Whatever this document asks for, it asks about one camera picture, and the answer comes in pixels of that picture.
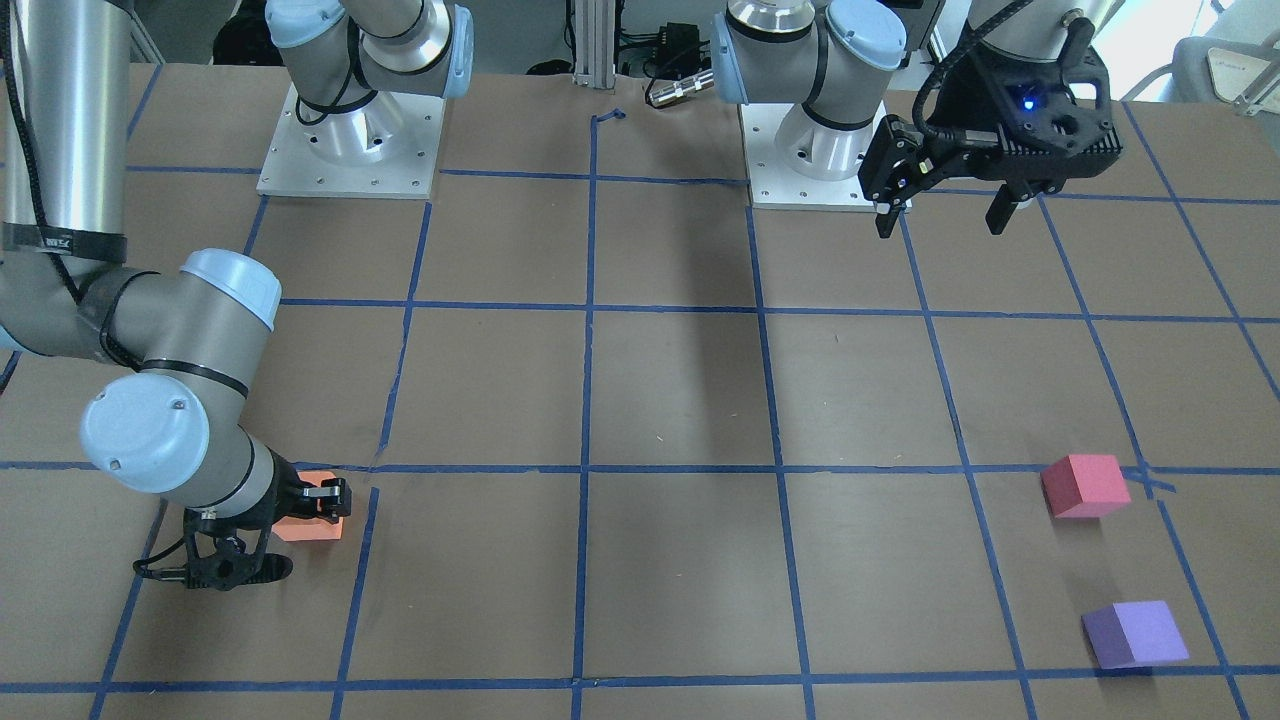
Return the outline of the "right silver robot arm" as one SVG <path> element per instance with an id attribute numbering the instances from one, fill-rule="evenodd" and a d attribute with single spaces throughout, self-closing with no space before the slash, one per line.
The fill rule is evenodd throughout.
<path id="1" fill-rule="evenodd" d="M 291 74 L 259 190 L 425 199 L 443 106 L 474 69 L 474 18 L 448 1 L 270 1 Z M 127 265 L 123 223 L 131 1 L 5 1 L 3 346 L 125 366 L 79 421 L 101 471 L 184 509 L 186 562 L 138 577 L 229 591 L 289 575 L 284 519 L 335 525 L 344 480 L 316 484 L 241 424 L 282 300 L 242 252 L 205 249 L 175 275 Z"/>

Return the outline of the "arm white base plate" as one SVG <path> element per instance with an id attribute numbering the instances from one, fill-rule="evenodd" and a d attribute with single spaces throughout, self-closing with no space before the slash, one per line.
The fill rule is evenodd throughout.
<path id="1" fill-rule="evenodd" d="M 884 104 L 860 129 L 818 124 L 797 104 L 739 106 L 751 205 L 765 210 L 873 213 L 858 170 L 884 117 Z"/>
<path id="2" fill-rule="evenodd" d="M 379 94 L 356 111 L 317 124 L 289 88 L 256 190 L 266 196 L 428 200 L 445 100 Z"/>

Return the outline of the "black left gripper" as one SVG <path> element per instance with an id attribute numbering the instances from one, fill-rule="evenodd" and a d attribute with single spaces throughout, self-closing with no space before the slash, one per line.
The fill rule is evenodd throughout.
<path id="1" fill-rule="evenodd" d="M 945 65 L 908 118 L 888 114 L 877 124 L 858 172 L 864 196 L 877 202 L 882 240 L 909 199 L 964 177 L 1001 183 L 988 229 L 1002 234 L 1018 202 L 1097 177 L 1124 152 L 1107 69 L 1085 38 L 1068 38 L 1047 61 L 975 44 Z"/>

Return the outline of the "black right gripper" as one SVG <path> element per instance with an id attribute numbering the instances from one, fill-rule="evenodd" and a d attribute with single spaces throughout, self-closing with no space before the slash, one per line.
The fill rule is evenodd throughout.
<path id="1" fill-rule="evenodd" d="M 297 471 L 276 471 L 266 495 L 248 511 L 215 519 L 186 510 L 183 584 L 189 589 L 230 591 L 288 577 L 292 561 L 268 552 L 273 525 L 282 519 L 319 520 L 334 527 L 351 515 L 351 488 L 342 477 L 317 486 Z"/>

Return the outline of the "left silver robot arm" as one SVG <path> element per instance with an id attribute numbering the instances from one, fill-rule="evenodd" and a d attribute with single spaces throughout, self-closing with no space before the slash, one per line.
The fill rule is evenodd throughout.
<path id="1" fill-rule="evenodd" d="M 1108 72 L 1093 49 L 1107 1 L 974 1 L 957 46 L 923 81 L 911 115 L 878 115 L 908 54 L 879 1 L 730 1 L 710 68 L 723 101 L 786 104 L 781 147 L 796 172 L 856 177 L 881 237 L 910 199 L 951 178 L 995 182 L 992 234 L 1039 195 L 1094 178 L 1123 155 Z"/>

